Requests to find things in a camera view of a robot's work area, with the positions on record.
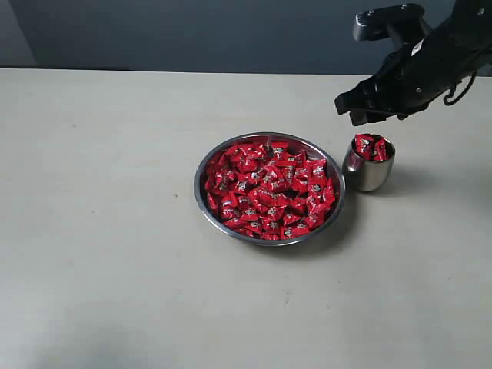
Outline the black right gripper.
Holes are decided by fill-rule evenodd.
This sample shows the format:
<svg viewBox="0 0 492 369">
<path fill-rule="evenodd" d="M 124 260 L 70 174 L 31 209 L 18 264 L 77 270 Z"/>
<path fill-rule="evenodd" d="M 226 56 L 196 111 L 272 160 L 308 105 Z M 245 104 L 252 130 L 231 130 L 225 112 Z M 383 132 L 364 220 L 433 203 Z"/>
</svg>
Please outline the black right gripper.
<svg viewBox="0 0 492 369">
<path fill-rule="evenodd" d="M 457 104 L 470 90 L 480 68 L 480 48 L 456 34 L 430 34 L 402 48 L 372 77 L 339 94 L 339 115 L 353 126 L 405 119 L 428 108 L 438 97 Z"/>
</svg>

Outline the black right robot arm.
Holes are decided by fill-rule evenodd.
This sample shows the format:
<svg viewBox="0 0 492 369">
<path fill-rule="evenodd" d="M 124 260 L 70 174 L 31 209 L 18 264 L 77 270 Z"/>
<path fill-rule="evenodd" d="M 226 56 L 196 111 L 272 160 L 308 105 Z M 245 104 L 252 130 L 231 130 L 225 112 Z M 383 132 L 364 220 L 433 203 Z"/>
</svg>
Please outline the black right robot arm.
<svg viewBox="0 0 492 369">
<path fill-rule="evenodd" d="M 354 126 L 404 120 L 439 97 L 456 104 L 457 85 L 491 62 L 491 3 L 457 1 L 436 28 L 418 4 L 373 8 L 356 15 L 353 34 L 359 42 L 389 38 L 395 49 L 377 73 L 335 98 L 337 113 Z"/>
</svg>

